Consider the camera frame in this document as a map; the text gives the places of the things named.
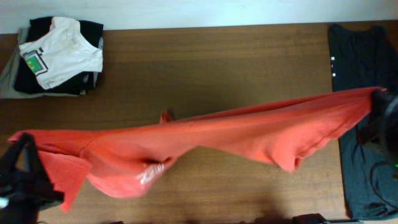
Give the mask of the red soccer t-shirt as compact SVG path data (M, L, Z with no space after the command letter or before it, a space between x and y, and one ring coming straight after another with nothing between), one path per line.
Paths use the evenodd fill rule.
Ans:
M89 180L114 198L140 197L179 157L209 147L294 171L371 110L374 88L249 106L158 124L102 131L31 129L40 160L71 208Z

